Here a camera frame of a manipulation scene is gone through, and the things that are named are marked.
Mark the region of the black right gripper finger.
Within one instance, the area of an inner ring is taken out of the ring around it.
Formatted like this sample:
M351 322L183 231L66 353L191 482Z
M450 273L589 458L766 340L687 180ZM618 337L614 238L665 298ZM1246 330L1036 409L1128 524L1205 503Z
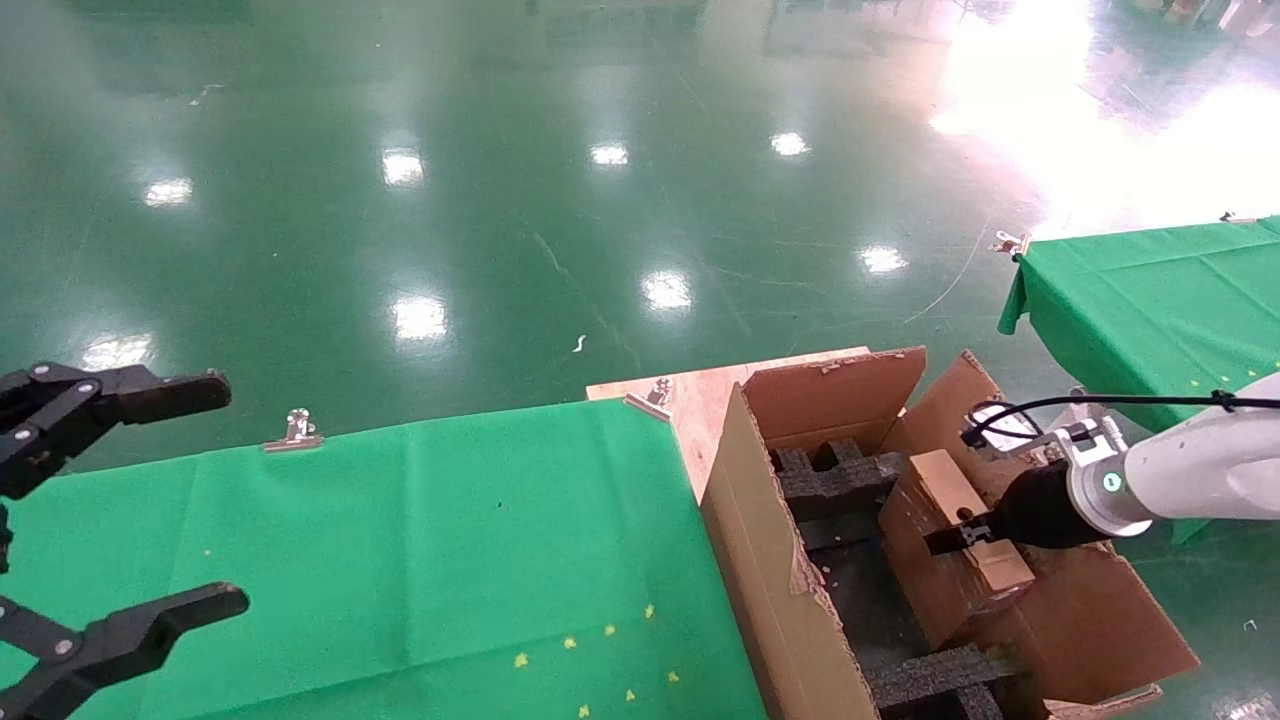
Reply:
M996 516L975 515L960 521L957 525L929 533L925 537L925 544L932 556L941 556L1004 539L1006 539L1006 533Z

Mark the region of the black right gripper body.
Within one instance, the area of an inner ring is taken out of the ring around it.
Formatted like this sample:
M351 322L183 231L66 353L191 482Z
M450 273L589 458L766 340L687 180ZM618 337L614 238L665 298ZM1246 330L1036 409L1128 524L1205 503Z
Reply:
M1015 478L998 500L998 536L1046 550L1096 542L1096 528L1070 497L1070 470L1068 462L1051 462Z

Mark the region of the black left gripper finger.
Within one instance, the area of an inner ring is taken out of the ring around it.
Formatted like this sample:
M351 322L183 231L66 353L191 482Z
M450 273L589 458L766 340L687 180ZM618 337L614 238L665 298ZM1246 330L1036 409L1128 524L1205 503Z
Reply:
M143 365L87 372L36 364L1 378L1 493L22 500L109 430L211 413L232 401L218 370L160 377Z
M93 694L159 670L183 634L244 614L238 585L210 583L110 612L73 630L3 598L1 639L36 660L3 689L5 719L68 719Z

